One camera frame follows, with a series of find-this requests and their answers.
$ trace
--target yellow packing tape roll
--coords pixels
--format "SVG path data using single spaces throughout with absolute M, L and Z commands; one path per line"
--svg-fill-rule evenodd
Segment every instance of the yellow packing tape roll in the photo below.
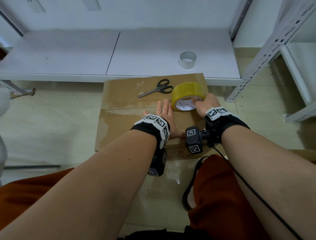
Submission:
M 178 111 L 191 111 L 195 109 L 192 98 L 204 100 L 203 87 L 196 82 L 182 83 L 172 90 L 172 108 Z

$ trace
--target tiled floor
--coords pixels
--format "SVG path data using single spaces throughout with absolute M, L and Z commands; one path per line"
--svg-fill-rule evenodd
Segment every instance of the tiled floor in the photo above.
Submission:
M 252 58 L 238 59 L 244 71 Z M 282 78 L 266 67 L 237 99 L 225 103 L 224 87 L 209 87 L 220 103 L 237 113 L 255 132 L 291 149 L 316 147 L 316 121 L 288 124 L 283 113 L 304 106 L 281 60 Z M 35 87 L 36 94 L 12 100 L 0 119 L 0 133 L 9 153 L 7 165 L 61 164 L 75 167 L 94 153 L 102 84 L 66 82 L 15 82 L 22 88 Z M 167 228 L 182 231 L 189 224 L 181 197 L 192 178 L 196 160 L 169 161 L 162 177 L 146 177 L 136 196 L 121 236 L 138 230 Z M 2 182 L 54 172 L 54 170 L 6 171 Z

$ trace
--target black cable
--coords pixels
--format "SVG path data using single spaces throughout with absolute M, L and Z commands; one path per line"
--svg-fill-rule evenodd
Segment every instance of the black cable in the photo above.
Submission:
M 233 169 L 233 171 L 236 173 L 236 175 L 243 181 L 244 184 L 252 191 L 253 194 L 256 195 L 256 197 L 277 217 L 277 219 L 280 220 L 281 223 L 283 223 L 284 226 L 299 240 L 303 240 L 301 236 L 293 229 L 289 224 L 286 223 L 286 221 L 246 182 L 246 180 L 237 172 L 237 170 L 232 166 L 232 164 L 221 154 L 219 150 L 217 150 L 215 147 L 213 147 L 220 155 L 221 157 L 230 165 L 230 167 Z

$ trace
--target left hand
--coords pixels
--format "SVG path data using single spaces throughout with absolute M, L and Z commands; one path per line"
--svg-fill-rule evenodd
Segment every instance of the left hand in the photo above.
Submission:
M 170 136 L 169 138 L 185 138 L 185 132 L 181 132 L 177 129 L 176 124 L 172 118 L 173 110 L 171 103 L 166 99 L 163 103 L 163 108 L 161 110 L 161 101 L 157 103 L 156 115 L 163 117 L 170 125 Z

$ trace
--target scissors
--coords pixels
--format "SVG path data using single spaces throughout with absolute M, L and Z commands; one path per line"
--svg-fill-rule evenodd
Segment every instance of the scissors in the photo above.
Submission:
M 164 93 L 164 94 L 171 93 L 172 90 L 173 90 L 173 86 L 168 85 L 169 83 L 170 83 L 169 79 L 160 80 L 160 81 L 158 82 L 158 84 L 157 84 L 157 87 L 156 87 L 154 90 L 151 90 L 151 91 L 146 92 L 146 93 L 144 93 L 144 94 L 142 94 L 142 95 L 139 95 L 138 98 L 141 98 L 141 97 L 146 96 L 146 95 L 148 95 L 148 94 L 151 94 L 151 93 L 153 93 L 153 92 L 161 92 L 161 93 Z

